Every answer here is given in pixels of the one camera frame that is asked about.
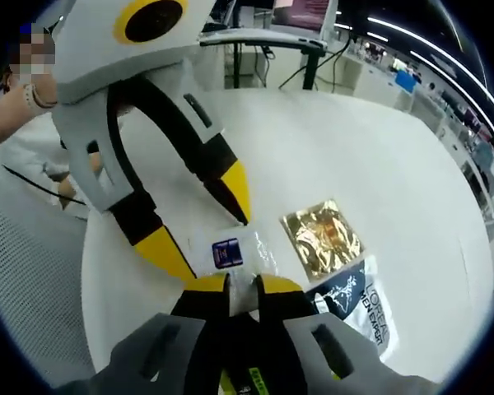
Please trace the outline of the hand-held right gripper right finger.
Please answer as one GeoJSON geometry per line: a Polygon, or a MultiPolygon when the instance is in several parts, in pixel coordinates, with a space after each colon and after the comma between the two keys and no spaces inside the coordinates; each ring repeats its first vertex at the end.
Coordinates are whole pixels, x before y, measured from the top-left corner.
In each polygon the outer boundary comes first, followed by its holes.
{"type": "Polygon", "coordinates": [[[294,281],[256,277],[261,324],[275,329],[307,394],[367,394],[379,377],[380,358],[371,341],[330,312],[316,314],[294,281]]]}

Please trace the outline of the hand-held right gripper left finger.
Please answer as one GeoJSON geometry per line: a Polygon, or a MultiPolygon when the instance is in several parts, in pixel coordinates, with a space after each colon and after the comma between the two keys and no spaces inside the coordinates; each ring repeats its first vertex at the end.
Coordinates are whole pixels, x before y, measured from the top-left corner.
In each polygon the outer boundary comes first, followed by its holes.
{"type": "Polygon", "coordinates": [[[229,317],[230,276],[189,281],[170,314],[157,314],[112,350],[110,394],[217,393],[217,326],[229,317]]]}

